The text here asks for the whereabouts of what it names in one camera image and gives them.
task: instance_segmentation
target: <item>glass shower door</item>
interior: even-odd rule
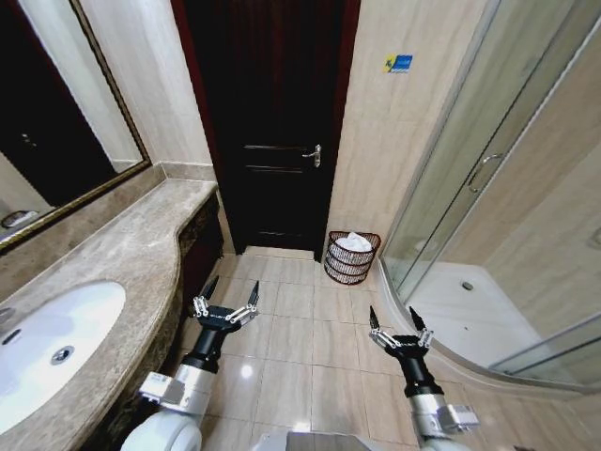
[[[598,9],[562,0],[498,4],[383,253],[401,303],[499,168]]]

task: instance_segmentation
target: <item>marble countertop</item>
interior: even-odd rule
[[[210,181],[164,181],[3,303],[17,309],[14,324],[81,284],[113,280],[126,290],[123,311],[96,352],[50,401],[0,435],[0,449],[77,448],[94,430],[139,365],[175,293],[179,231],[216,189]]]

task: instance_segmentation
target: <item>door handle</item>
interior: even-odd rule
[[[321,145],[316,145],[316,151],[311,153],[303,153],[301,155],[302,158],[314,158],[313,166],[320,167],[321,166]]]
[[[482,171],[482,169],[488,163],[492,162],[493,160],[499,160],[501,158],[503,158],[502,153],[493,153],[492,155],[488,155],[486,158],[484,158],[481,162],[478,163],[478,166],[473,171],[473,174],[471,175],[470,180],[468,181],[468,188],[470,189],[471,192],[480,193],[482,191],[482,187],[474,188],[473,182],[476,180],[476,177],[478,177],[478,174],[480,174],[480,171]]]

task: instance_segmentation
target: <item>tile floor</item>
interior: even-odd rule
[[[417,450],[398,365],[369,339],[368,306],[380,313],[376,276],[348,288],[312,260],[226,255],[211,303],[238,307],[259,280],[259,315],[230,335],[202,424],[203,450],[246,451],[276,429],[344,432],[382,450]],[[199,326],[185,324],[183,355]],[[499,395],[448,381],[447,400],[472,405],[482,426],[460,439],[474,451],[590,449],[587,432],[564,403]]]

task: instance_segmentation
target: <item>sink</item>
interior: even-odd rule
[[[75,375],[124,303],[125,289],[117,282],[94,282],[45,303],[0,336],[0,434],[43,406]]]

